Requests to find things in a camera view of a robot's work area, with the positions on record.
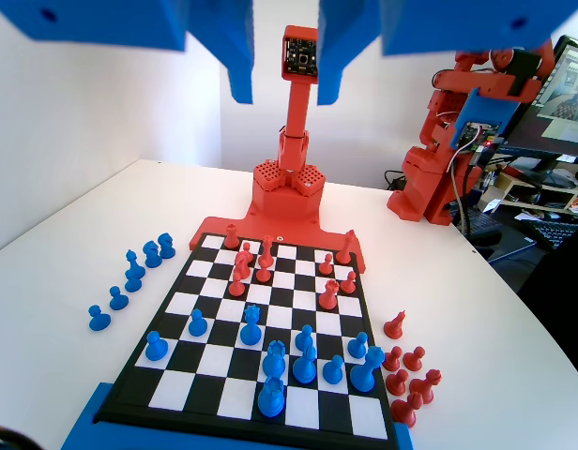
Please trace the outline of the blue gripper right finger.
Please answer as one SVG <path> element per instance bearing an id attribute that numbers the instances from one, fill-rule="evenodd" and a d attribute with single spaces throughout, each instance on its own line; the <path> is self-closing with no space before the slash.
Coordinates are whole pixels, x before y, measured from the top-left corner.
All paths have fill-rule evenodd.
<path id="1" fill-rule="evenodd" d="M 318 102 L 335 103 L 343 70 L 376 38 L 384 56 L 533 49 L 577 9 L 577 0 L 321 1 Z"/>

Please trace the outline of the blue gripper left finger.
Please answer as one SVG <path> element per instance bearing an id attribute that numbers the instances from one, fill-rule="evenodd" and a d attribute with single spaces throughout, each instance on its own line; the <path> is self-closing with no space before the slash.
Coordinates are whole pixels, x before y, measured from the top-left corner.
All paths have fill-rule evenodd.
<path id="1" fill-rule="evenodd" d="M 0 1 L 0 13 L 34 40 L 183 52 L 191 34 L 227 68 L 236 102 L 252 103 L 251 1 Z"/>

